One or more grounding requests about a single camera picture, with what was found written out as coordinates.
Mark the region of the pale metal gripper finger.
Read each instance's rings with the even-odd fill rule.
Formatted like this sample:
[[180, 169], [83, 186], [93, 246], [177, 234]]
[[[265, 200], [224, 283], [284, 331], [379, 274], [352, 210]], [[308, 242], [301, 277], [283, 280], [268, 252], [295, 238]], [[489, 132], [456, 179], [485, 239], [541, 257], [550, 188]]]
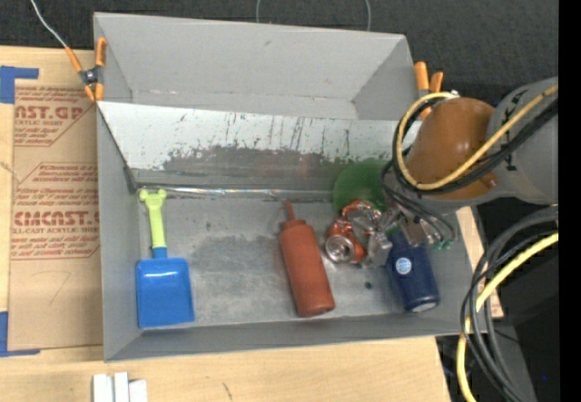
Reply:
[[361, 261], [363, 268], [383, 267], [388, 259], [392, 242], [384, 231], [377, 231], [369, 236], [367, 253]]
[[352, 220], [353, 230], [362, 235], [372, 235], [386, 230], [388, 224], [382, 217], [359, 216]]

